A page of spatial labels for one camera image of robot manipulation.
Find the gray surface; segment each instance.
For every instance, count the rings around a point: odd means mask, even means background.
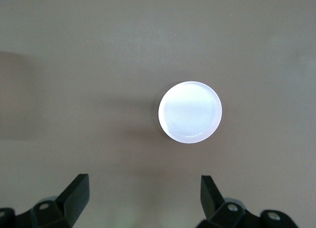
[[[0,0],[0,206],[89,173],[75,227],[193,228],[205,174],[314,227],[315,17],[316,0]],[[193,145],[157,117],[187,80],[223,104]]]

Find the metal bolt head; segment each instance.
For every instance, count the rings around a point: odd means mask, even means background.
[[[275,212],[268,212],[268,216],[270,217],[270,219],[275,221],[281,220],[281,217]]]
[[[46,209],[47,207],[49,207],[49,204],[48,204],[48,203],[43,203],[41,206],[39,206],[39,209],[40,209],[40,210],[44,210],[44,209]]]
[[[229,204],[229,205],[228,205],[228,209],[229,209],[230,211],[232,211],[232,212],[238,211],[238,208],[237,208],[237,206],[236,206],[235,204]]]

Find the black mechanical claw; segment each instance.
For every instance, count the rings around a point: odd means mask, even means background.
[[[89,194],[89,176],[79,174],[55,201],[42,201],[18,216],[11,208],[0,208],[0,228],[71,228]]]
[[[240,202],[225,201],[210,176],[202,176],[201,203],[206,220],[197,228],[298,228],[283,212],[265,210],[256,217]]]

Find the circular lid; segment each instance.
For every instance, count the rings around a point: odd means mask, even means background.
[[[180,143],[197,143],[211,136],[222,117],[222,104],[209,86],[186,81],[163,96],[158,117],[162,129]]]

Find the round white object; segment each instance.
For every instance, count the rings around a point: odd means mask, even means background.
[[[162,129],[180,143],[197,143],[211,136],[222,118],[222,104],[209,86],[186,81],[163,96],[158,117]]]

